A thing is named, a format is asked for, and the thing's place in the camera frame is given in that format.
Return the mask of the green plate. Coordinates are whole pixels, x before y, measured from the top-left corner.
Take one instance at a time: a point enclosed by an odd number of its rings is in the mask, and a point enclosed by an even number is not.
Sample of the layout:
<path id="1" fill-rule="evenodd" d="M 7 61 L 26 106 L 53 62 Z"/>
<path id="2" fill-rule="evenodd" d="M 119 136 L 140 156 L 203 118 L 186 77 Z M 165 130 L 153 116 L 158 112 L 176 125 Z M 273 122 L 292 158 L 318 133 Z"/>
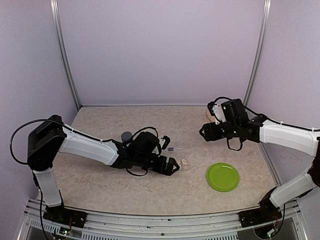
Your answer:
<path id="1" fill-rule="evenodd" d="M 240 183 L 240 175 L 236 168 L 228 163 L 218 162 L 211 165 L 206 172 L 208 184 L 219 192 L 231 192 Z"/>

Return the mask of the orange pill bottle grey cap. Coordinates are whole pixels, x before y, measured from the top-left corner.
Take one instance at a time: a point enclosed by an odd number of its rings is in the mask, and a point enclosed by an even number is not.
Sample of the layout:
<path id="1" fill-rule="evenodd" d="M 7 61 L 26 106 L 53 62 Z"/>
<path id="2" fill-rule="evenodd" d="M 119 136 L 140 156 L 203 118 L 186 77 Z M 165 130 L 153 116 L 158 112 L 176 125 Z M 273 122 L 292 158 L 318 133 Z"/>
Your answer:
<path id="1" fill-rule="evenodd" d="M 132 138 L 133 134 L 129 131 L 125 131 L 121 134 L 121 141 L 122 142 L 127 142 Z"/>

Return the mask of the front aluminium rail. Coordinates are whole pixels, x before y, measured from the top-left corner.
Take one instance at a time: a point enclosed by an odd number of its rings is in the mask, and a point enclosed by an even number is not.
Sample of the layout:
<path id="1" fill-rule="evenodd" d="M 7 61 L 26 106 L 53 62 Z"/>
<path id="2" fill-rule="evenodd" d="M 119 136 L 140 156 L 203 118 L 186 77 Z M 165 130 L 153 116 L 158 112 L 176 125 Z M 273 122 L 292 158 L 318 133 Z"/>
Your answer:
<path id="1" fill-rule="evenodd" d="M 257 232 L 275 226 L 272 240 L 309 240 L 298 203 L 293 200 L 280 219 L 243 225 L 240 210 L 187 215 L 121 214 L 66 206 L 86 213 L 83 227 L 42 219 L 46 204 L 30 199 L 22 214 L 16 240 L 253 240 Z"/>

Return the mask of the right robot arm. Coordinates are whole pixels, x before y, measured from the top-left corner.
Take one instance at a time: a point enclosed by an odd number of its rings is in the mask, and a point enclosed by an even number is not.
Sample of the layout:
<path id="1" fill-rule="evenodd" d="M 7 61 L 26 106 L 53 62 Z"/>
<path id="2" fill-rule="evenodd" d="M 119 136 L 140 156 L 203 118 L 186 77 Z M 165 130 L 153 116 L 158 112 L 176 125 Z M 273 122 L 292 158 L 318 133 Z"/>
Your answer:
<path id="1" fill-rule="evenodd" d="M 254 112 L 241 99 L 226 98 L 218 104 L 216 100 L 207 104 L 209 114 L 215 121 L 202 126 L 199 133 L 207 142 L 237 138 L 240 143 L 274 144 L 305 153 L 313 157 L 311 167 L 286 183 L 271 190 L 256 210 L 256 218 L 266 222 L 287 202 L 304 196 L 320 185 L 320 131 L 314 128 L 290 125 L 275 121 L 262 113 Z"/>

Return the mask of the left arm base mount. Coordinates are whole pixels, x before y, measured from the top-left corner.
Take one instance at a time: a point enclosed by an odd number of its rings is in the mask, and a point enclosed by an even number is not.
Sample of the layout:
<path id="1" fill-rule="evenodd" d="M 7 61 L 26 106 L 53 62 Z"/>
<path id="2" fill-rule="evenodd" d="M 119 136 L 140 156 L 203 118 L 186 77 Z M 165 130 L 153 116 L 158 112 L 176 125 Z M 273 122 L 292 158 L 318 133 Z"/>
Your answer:
<path id="1" fill-rule="evenodd" d="M 87 215 L 84 211 L 66 208 L 64 202 L 61 201 L 61 205 L 59 206 L 47 206 L 43 218 L 54 223 L 83 229 Z"/>

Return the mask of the aluminium frame post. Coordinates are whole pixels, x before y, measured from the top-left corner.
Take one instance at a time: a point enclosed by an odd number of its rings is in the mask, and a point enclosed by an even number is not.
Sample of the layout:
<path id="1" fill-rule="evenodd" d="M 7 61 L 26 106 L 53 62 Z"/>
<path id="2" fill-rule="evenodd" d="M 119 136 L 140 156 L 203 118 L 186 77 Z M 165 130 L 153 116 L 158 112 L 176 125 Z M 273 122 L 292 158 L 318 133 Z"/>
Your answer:
<path id="1" fill-rule="evenodd" d="M 73 75 L 72 75 L 72 71 L 71 71 L 71 67 L 70 67 L 70 63 L 67 55 L 67 49 L 65 46 L 63 28 L 62 28 L 62 23 L 60 18 L 59 4 L 57 0 L 50 0 L 49 2 L 50 2 L 50 9 L 51 9 L 51 14 L 53 18 L 53 24 L 55 28 L 55 34 L 58 41 L 58 48 L 59 48 L 63 68 L 65 71 L 67 84 L 70 89 L 71 97 L 75 105 L 75 108 L 77 111 L 79 111 L 82 105 L 81 105 L 78 91 L 76 89 L 76 85 L 73 79 Z"/>
<path id="2" fill-rule="evenodd" d="M 256 47 L 254 59 L 253 59 L 252 69 L 251 69 L 250 76 L 249 76 L 249 82 L 248 82 L 246 92 L 244 95 L 244 100 L 243 100 L 243 103 L 245 106 L 248 106 L 250 99 L 251 99 L 251 96 L 254 91 L 254 86 L 256 83 L 259 65 L 261 62 L 265 39 L 266 39 L 267 31 L 268 31 L 268 23 L 269 23 L 271 5 L 272 5 L 271 0 L 265 0 L 263 2 L 263 11 L 262 11 L 262 18 L 261 18 L 261 24 L 260 24 L 260 29 L 259 29 L 257 47 Z"/>

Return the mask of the left aluminium frame post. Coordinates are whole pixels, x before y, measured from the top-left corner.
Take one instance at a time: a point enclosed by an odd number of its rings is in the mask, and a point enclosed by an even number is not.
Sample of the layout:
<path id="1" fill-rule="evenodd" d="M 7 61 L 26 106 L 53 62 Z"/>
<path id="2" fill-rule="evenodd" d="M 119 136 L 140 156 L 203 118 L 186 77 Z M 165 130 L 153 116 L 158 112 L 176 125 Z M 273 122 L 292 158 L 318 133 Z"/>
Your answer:
<path id="1" fill-rule="evenodd" d="M 75 105 L 75 108 L 77 111 L 79 111 L 82 105 L 81 105 L 78 91 L 76 89 L 76 85 L 73 79 L 73 75 L 72 75 L 72 71 L 71 71 L 71 67 L 70 67 L 70 63 L 67 55 L 67 49 L 65 46 L 63 28 L 62 28 L 62 23 L 60 18 L 59 4 L 57 0 L 50 0 L 49 2 L 50 2 L 50 9 L 51 9 L 51 14 L 53 18 L 53 24 L 55 28 L 55 34 L 58 41 L 58 48 L 59 48 L 63 68 L 65 71 L 67 84 L 70 89 L 71 97 Z"/>

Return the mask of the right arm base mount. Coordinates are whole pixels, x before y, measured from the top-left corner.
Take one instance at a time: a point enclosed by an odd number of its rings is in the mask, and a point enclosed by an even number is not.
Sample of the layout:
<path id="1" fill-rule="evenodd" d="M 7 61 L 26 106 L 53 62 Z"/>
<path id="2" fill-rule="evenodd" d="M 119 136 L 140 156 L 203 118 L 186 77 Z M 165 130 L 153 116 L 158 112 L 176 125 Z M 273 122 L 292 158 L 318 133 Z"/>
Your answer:
<path id="1" fill-rule="evenodd" d="M 260 225 L 281 219 L 283 217 L 280 207 L 275 206 L 271 200 L 271 190 L 259 202 L 259 207 L 240 211 L 238 213 L 242 228 Z"/>

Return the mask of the round wooden plate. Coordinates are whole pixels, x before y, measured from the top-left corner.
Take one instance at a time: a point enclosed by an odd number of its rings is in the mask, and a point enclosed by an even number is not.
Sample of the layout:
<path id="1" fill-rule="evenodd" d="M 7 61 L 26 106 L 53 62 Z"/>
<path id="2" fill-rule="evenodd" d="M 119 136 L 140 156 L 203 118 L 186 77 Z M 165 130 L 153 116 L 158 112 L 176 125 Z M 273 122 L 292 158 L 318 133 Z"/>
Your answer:
<path id="1" fill-rule="evenodd" d="M 209 119 L 210 122 L 214 123 L 216 121 L 215 116 L 211 115 L 211 112 L 209 110 L 207 110 L 206 114 L 207 114 L 207 118 Z"/>

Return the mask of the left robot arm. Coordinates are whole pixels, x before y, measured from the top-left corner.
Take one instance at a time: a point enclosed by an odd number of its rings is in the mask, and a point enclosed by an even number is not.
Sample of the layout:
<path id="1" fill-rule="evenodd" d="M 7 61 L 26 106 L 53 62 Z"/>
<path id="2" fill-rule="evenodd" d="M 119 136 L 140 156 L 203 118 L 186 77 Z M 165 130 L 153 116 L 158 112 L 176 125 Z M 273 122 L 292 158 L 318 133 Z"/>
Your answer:
<path id="1" fill-rule="evenodd" d="M 39 123 L 27 140 L 27 160 L 22 162 L 14 154 L 14 137 L 28 125 Z M 37 119 L 18 127 L 9 140 L 12 158 L 19 164 L 27 165 L 35 177 L 35 183 L 42 193 L 42 199 L 50 208 L 50 214 L 63 223 L 70 218 L 70 211 L 63 206 L 63 198 L 58 189 L 54 174 L 53 161 L 58 153 L 72 154 L 100 162 L 115 169 L 139 167 L 149 171 L 171 176 L 179 171 L 175 158 L 162 155 L 171 139 L 159 133 L 152 133 L 156 128 L 144 127 L 122 141 L 100 139 L 65 124 L 62 117 L 52 115 L 47 119 Z"/>

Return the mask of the right aluminium frame post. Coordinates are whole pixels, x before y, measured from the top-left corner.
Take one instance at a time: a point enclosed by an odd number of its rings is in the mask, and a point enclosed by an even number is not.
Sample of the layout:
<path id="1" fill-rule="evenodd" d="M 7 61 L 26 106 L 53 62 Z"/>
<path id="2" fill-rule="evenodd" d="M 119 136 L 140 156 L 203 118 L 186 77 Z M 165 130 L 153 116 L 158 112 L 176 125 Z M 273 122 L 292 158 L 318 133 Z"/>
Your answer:
<path id="1" fill-rule="evenodd" d="M 250 99 L 251 99 L 251 96 L 254 91 L 254 86 L 256 83 L 259 65 L 261 62 L 265 39 L 266 39 L 267 31 L 268 31 L 268 23 L 269 23 L 271 5 L 272 5 L 271 0 L 265 0 L 263 2 L 263 11 L 262 11 L 262 18 L 261 18 L 261 24 L 260 24 L 260 29 L 259 29 L 257 47 L 256 47 L 254 59 L 253 59 L 252 69 L 251 69 L 250 76 L 249 76 L 249 82 L 248 82 L 246 92 L 244 95 L 244 100 L 243 100 L 243 103 L 245 106 L 248 106 Z"/>

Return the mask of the clear plastic pill organizer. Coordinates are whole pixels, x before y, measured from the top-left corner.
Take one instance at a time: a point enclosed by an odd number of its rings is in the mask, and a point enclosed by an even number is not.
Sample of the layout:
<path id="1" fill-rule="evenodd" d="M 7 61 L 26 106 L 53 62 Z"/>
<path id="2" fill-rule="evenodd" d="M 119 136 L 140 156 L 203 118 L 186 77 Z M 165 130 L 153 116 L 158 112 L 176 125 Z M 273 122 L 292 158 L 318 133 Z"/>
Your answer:
<path id="1" fill-rule="evenodd" d="M 185 173 L 189 170 L 189 161 L 187 159 L 187 154 L 185 149 L 182 146 L 169 146 L 166 150 L 165 150 L 165 154 L 168 157 L 172 157 L 176 160 L 176 162 L 178 163 L 178 165 L 180 166 L 179 169 L 179 173 Z M 188 165 L 186 167 L 181 166 L 180 160 L 181 159 L 185 159 L 188 162 Z"/>

